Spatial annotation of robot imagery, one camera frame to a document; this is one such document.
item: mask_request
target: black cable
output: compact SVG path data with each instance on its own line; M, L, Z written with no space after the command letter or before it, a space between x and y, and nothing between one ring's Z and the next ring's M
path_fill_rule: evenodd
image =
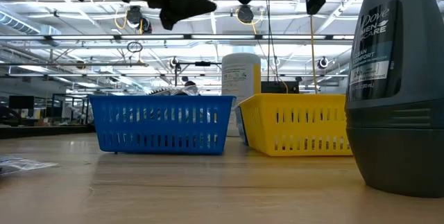
M279 82L279 77L278 77L278 57L276 57L276 52L275 52L275 43L273 41L273 31L271 30L271 20L270 20L270 0L266 0L266 6L267 6L267 13L268 13L268 40L271 41L271 46L273 48L273 57L275 60L275 72L276 72L276 80L277 82Z
M270 10L268 9L268 2L266 2L266 11L268 13L268 29L270 29ZM266 61L266 67L267 67L267 74L266 74L266 81L270 82L270 31L268 31L268 58Z

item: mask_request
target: basket slot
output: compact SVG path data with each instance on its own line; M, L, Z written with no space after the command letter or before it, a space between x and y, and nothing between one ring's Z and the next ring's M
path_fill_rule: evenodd
M215 107L214 108L214 123L217 123L217 112L218 112L218 110L217 110L217 107Z
M214 145L213 145L213 148L216 148L217 147L217 139L218 139L218 135L217 134L214 134Z
M196 123L196 108L193 107L192 113L193 113L193 123Z
M204 111L203 107L200 107L199 108L199 123L203 123L204 116L205 116L205 111Z
M178 123L182 123L182 108L178 108Z
M336 150L336 148L338 148L336 141L337 141L337 138L333 137L333 150Z
M185 123L189 123L189 109L185 108Z

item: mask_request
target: desk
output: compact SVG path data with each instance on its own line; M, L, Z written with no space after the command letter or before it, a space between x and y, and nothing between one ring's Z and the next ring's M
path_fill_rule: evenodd
M352 157L103 153L95 134L0 140L58 166L0 177L1 223L444 223L444 199L366 187Z

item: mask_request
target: container label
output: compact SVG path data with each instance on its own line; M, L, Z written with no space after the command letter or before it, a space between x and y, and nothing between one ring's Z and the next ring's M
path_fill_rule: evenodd
M228 128L236 130L236 106L252 96L254 92L253 64L229 64L222 67L222 95L234 95L236 103L232 106Z
M402 4L392 0L361 14L350 62L347 99L395 95L402 73Z
M352 59L350 85L368 80L386 79L389 72L392 42L370 46Z

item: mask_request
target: ceiling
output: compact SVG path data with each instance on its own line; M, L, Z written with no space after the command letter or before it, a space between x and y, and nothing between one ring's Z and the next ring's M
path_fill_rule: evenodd
M143 1L131 1L131 5L140 5L145 17L149 18L153 26L153 34L207 34L207 35L252 35L254 30L257 34L268 34L268 24L271 24L273 34L279 35L309 35L310 17L305 11L305 0L271 0L270 21L263 14L265 11L265 0L254 0L250 3L253 13L255 29L251 25L239 23L236 18L236 10L240 7L237 0L213 0L218 8L208 15L201 15L191 19L178 22L172 31L162 28L158 19L159 10L149 8ZM357 23L357 17L363 0L327 0L319 13L314 16L314 32L316 35L353 35ZM444 3L437 0L444 11ZM62 35L127 35L138 34L138 30L125 27L120 29L115 24L123 25L125 11L128 4L121 0L85 0L81 3L77 0L0 0L0 11L7 10L17 14L20 19L31 26L47 25L60 31ZM0 25L2 35L23 35L8 26ZM112 72L121 74L168 74L171 73L169 61L176 57L181 62L195 62L207 60L220 62L222 57L233 52L247 51L256 53L263 57L263 69L266 69L266 56L268 56L268 42L257 40L142 40L144 49L132 57L127 53L126 45L129 41L111 42L100 40L62 40L58 46L51 46L41 42L30 41L8 41L10 46L18 50L26 50L33 58L22 55L18 50L11 53L4 49L0 60L3 62L49 62L51 57L58 58L56 62L68 63L97 62L108 63L108 68L117 62L136 62L139 59L147 67L114 66ZM280 74L310 74L311 73L311 46L310 41L275 40L275 55L277 56L278 72ZM351 40L346 42L316 41L314 45L315 60L326 57L330 61L326 70L317 70L318 74L347 74L348 60L351 52ZM75 67L48 68L47 72L95 74L98 68L92 70L77 69ZM34 72L29 69L14 67L16 73ZM195 67L190 66L182 74L214 74L219 72L219 67ZM95 83L103 88L130 88L149 91L154 87L167 86L173 78L166 77L134 77L131 83L117 81L113 83L109 78L65 78L67 86L72 87L70 82ZM200 77L192 78L202 87L208 86L219 89L220 78ZM332 78L323 81L322 85L339 86L343 78ZM311 85L312 80L305 78L305 85ZM76 84L75 87L87 89L88 87Z

